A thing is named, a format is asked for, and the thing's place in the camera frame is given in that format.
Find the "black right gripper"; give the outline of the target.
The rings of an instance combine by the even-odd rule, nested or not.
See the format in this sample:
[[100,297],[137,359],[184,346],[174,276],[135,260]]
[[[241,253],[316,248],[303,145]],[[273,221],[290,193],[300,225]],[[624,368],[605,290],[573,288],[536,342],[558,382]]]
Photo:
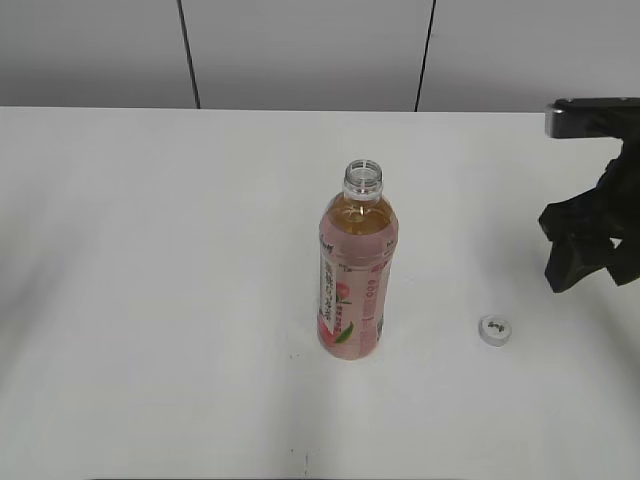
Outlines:
[[544,274],[554,293],[605,267],[617,286],[638,280],[639,156],[611,160],[592,189],[548,204],[538,222],[552,241]]

